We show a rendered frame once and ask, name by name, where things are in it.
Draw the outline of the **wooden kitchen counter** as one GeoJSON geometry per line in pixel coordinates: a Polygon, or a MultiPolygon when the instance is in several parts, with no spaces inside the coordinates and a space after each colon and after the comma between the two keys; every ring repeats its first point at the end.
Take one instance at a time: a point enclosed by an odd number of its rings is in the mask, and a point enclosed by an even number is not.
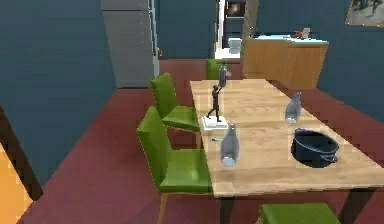
{"type": "Polygon", "coordinates": [[[317,86],[329,43],[289,35],[260,35],[243,40],[242,74],[248,79],[278,81],[290,89],[317,86]]]}

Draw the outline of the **dark figure statue white base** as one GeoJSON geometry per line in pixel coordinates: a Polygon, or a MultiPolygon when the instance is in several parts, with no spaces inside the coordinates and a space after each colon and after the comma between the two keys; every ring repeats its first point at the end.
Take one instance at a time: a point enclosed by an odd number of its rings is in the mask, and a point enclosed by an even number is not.
{"type": "Polygon", "coordinates": [[[203,128],[205,130],[213,129],[225,129],[228,127],[228,123],[225,118],[220,115],[219,94],[222,87],[214,85],[211,92],[212,95],[212,108],[202,118],[203,128]]]}

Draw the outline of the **grey spray bottle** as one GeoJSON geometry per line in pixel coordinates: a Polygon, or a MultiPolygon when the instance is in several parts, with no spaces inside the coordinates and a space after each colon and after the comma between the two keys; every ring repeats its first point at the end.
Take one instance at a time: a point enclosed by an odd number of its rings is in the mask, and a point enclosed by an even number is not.
{"type": "Polygon", "coordinates": [[[219,68],[219,86],[220,87],[226,86],[226,82],[228,78],[227,73],[228,73],[227,66],[225,64],[222,64],[219,68]]]}

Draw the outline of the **clear glass bottle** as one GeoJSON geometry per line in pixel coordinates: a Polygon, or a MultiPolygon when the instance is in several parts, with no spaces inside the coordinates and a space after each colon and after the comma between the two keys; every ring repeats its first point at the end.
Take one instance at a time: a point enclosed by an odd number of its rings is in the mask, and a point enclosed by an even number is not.
{"type": "Polygon", "coordinates": [[[221,141],[220,159],[225,167],[233,167],[237,163],[239,155],[239,140],[236,134],[236,126],[230,124],[228,132],[221,141]]]}
{"type": "Polygon", "coordinates": [[[295,92],[286,107],[285,121],[287,123],[296,123],[301,114],[301,109],[301,93],[295,92]]]}

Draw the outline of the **wooden dining table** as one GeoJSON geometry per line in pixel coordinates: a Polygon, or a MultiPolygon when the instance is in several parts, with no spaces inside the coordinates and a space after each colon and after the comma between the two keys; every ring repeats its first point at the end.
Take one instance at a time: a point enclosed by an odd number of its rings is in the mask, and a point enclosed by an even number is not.
{"type": "Polygon", "coordinates": [[[230,224],[236,197],[309,192],[349,191],[339,213],[342,224],[354,224],[376,189],[384,187],[384,168],[354,147],[308,111],[295,124],[285,122],[289,98],[261,79],[230,80],[219,95],[221,113],[237,126],[240,154],[237,164],[221,163],[220,144],[214,137],[225,132],[201,132],[214,196],[218,224],[230,224]],[[340,146],[339,161],[323,169],[309,168],[293,159],[294,131],[306,128],[327,134],[340,146]]]}

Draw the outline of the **grey fridge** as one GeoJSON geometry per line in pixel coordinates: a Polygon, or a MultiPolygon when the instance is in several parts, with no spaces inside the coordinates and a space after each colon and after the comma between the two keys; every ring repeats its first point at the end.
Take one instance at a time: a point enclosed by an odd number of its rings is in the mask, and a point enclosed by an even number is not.
{"type": "Polygon", "coordinates": [[[159,75],[155,0],[101,0],[118,88],[148,88],[159,75]]]}

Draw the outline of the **black pot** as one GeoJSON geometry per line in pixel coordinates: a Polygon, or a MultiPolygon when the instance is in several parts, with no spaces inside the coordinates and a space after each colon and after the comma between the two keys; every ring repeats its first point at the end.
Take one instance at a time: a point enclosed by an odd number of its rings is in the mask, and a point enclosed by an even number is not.
{"type": "Polygon", "coordinates": [[[297,128],[291,145],[292,156],[311,168],[325,168],[338,161],[339,144],[330,136],[318,131],[297,128]]]}

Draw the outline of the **framed wall picture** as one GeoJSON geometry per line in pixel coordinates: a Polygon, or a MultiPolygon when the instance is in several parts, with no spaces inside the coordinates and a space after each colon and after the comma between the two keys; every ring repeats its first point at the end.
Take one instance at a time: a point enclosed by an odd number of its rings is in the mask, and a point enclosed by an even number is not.
{"type": "Polygon", "coordinates": [[[240,18],[245,14],[246,0],[226,0],[225,15],[240,18]]]}
{"type": "Polygon", "coordinates": [[[345,23],[384,28],[384,0],[351,0],[345,23]]]}

